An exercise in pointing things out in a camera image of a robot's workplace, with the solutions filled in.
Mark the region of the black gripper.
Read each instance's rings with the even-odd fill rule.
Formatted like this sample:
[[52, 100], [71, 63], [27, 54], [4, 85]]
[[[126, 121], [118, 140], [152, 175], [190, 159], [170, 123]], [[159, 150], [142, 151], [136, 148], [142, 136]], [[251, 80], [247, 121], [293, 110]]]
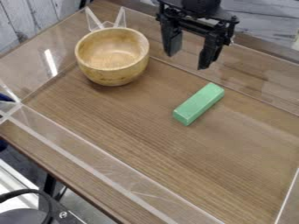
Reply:
[[183, 31], [205, 37], [198, 69], [218, 59], [223, 45], [233, 42], [239, 18], [221, 6], [222, 0], [158, 0], [156, 20], [162, 26], [163, 49], [172, 57], [182, 49]]

